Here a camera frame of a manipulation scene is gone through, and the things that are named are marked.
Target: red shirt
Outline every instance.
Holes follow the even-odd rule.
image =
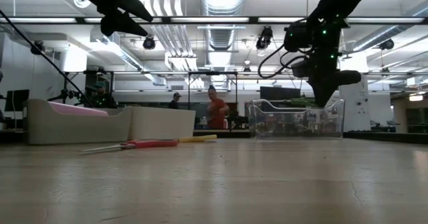
[[[226,103],[222,99],[212,100],[208,107],[208,127],[222,129],[224,128],[225,113],[220,113]]]

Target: monitor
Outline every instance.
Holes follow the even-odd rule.
[[[29,90],[8,91],[6,97],[6,112],[22,111],[23,104],[29,98]]]
[[[264,100],[290,100],[293,98],[300,98],[300,89],[261,86],[260,98]]]

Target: yellow handle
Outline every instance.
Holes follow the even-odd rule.
[[[179,142],[202,142],[205,140],[214,140],[217,138],[216,134],[208,135],[208,136],[194,136],[194,137],[188,137],[188,138],[180,138]]]

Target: cord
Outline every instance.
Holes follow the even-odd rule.
[[[279,47],[277,50],[275,50],[273,53],[271,53],[271,54],[269,54],[269,56],[268,57],[266,57],[261,63],[260,63],[260,65],[259,65],[259,69],[257,70],[257,72],[258,72],[258,74],[259,74],[259,76],[262,78],[262,79],[269,79],[269,78],[272,78],[272,77],[274,77],[274,76],[277,76],[278,74],[280,74],[281,72],[282,72],[282,70],[284,70],[285,69],[285,67],[284,66],[282,66],[278,71],[276,71],[275,73],[273,73],[273,74],[271,74],[271,75],[269,75],[269,76],[263,76],[262,74],[261,74],[261,67],[266,63],[266,61],[268,60],[268,59],[270,59],[273,55],[275,55],[276,53],[278,53],[282,48],[283,48],[283,46],[284,45],[281,45],[281,47]]]
[[[272,40],[274,41],[275,47],[278,47],[278,46],[276,45],[276,41],[275,41],[274,37],[272,37]],[[280,55],[280,63],[281,63],[281,65],[282,65],[282,66],[284,66],[284,64],[282,63],[282,58],[283,58],[285,55],[287,55],[287,53],[288,53],[288,51],[287,51],[285,54]],[[294,88],[296,89],[297,87],[296,87],[296,85],[294,84],[294,81],[293,81],[293,79],[292,79],[291,74],[290,74],[290,73],[288,73],[288,72],[287,72],[287,74],[288,74],[288,77],[290,77],[290,79],[291,79],[291,81],[292,81],[292,84],[293,84]]]
[[[6,20],[6,22],[8,22],[8,24],[10,24],[10,26],[12,26],[12,28],[27,42],[30,44],[30,46],[34,49],[36,49],[40,55],[49,63],[51,64],[56,71],[58,71],[58,73],[60,73],[62,75],[62,77],[64,77],[73,87],[75,87],[75,89],[85,98],[85,101],[87,101],[87,103],[89,104],[90,107],[94,107],[94,105],[91,103],[91,101],[89,101],[88,97],[79,89],[79,87],[77,87],[77,85],[75,85],[75,83],[73,83],[73,81],[71,81],[71,79],[69,79],[67,77],[67,75],[65,75],[59,68],[58,66],[56,66],[38,47],[36,47],[34,45],[33,42],[31,42],[27,36],[25,36],[21,30],[19,30],[15,24],[12,23],[12,21],[8,18],[8,16],[6,16],[6,14],[0,9],[0,15],[3,16],[3,18]]]

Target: clear plastic bin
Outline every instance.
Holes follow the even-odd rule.
[[[256,139],[343,136],[344,100],[325,108],[277,108],[267,100],[252,100],[248,112]]]

